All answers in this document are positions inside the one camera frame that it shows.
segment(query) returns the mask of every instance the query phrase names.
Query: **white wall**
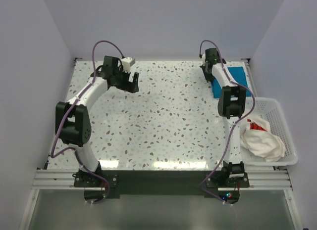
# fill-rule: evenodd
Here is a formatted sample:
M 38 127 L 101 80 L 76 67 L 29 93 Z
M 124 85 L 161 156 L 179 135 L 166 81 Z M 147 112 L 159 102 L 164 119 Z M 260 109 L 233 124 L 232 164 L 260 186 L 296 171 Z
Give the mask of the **white wall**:
M 290 177 L 301 216 L 317 229 L 317 0 L 285 0 L 251 69 L 259 96 L 282 105 L 299 162 Z
M 283 0 L 44 0 L 72 55 L 98 40 L 140 58 L 198 59 L 203 39 L 226 58 L 253 55 Z M 111 46 L 97 49 L 118 53 Z
M 43 0 L 0 0 L 0 229 L 17 229 L 72 57 Z

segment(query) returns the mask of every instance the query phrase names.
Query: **white cloth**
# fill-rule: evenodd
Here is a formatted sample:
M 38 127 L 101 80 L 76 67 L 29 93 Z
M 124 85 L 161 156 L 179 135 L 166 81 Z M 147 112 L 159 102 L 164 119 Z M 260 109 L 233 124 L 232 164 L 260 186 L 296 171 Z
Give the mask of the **white cloth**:
M 271 134 L 270 131 L 268 121 L 257 115 L 249 115 L 240 123 L 241 146 L 264 158 L 266 162 L 278 161 L 284 157 L 285 145 L 280 137 Z

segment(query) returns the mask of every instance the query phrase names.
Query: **folded blue towel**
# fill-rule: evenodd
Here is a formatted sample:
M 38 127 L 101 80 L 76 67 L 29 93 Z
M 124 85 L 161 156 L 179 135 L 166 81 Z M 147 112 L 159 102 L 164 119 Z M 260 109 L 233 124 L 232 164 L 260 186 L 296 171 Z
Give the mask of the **folded blue towel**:
M 240 83 L 240 84 L 248 87 L 246 74 L 243 70 L 243 67 L 229 67 L 228 70 L 231 73 L 231 75 L 233 76 L 233 78 L 237 81 L 237 83 Z M 219 85 L 217 79 L 214 79 L 211 82 L 211 85 L 212 85 L 211 89 L 212 89 L 212 93 L 213 93 L 214 98 L 220 98 L 221 86 Z

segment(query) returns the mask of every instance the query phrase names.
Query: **plastic basket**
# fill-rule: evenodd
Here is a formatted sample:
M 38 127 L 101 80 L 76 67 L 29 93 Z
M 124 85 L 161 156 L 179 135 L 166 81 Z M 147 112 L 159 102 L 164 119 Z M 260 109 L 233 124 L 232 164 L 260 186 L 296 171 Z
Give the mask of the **plastic basket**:
M 251 109 L 252 99 L 246 99 L 246 109 Z M 257 157 L 249 150 L 241 147 L 244 164 L 256 166 L 286 166 L 297 163 L 298 157 L 289 132 L 280 104 L 275 99 L 256 97 L 256 106 L 253 114 L 269 121 L 272 134 L 279 136 L 285 144 L 285 156 L 277 162 L 266 162 L 264 158 Z

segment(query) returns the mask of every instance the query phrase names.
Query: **gray floor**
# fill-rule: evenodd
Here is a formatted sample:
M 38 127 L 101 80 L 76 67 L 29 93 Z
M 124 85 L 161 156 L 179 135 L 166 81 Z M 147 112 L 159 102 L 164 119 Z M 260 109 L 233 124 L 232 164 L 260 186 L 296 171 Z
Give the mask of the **gray floor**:
M 91 207 L 84 203 L 83 191 L 42 190 L 30 229 L 293 230 L 294 227 L 282 191 L 242 192 L 233 209 L 218 200 L 199 196 L 121 196 Z

